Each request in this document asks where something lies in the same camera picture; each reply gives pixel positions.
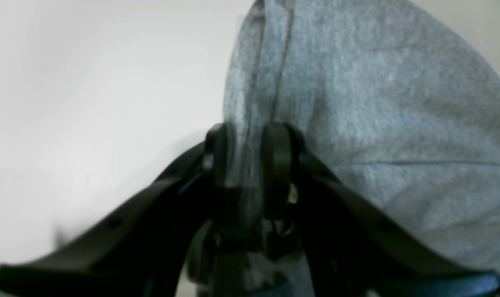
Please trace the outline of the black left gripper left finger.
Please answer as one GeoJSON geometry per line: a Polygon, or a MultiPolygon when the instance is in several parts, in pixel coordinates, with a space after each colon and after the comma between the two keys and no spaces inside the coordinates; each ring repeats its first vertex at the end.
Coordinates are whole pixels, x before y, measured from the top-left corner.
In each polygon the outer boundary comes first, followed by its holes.
{"type": "Polygon", "coordinates": [[[214,125],[86,233],[35,261],[0,265],[16,297],[173,297],[197,230],[223,211],[230,126],[214,125]]]}

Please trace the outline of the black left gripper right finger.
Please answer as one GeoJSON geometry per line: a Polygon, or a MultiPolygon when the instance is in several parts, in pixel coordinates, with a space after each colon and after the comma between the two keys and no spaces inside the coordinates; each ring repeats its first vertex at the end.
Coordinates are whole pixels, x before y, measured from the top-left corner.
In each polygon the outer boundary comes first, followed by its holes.
{"type": "Polygon", "coordinates": [[[440,256],[347,188],[299,130],[269,123],[261,140],[263,216],[297,235],[317,297],[499,297],[500,276],[440,256]]]}

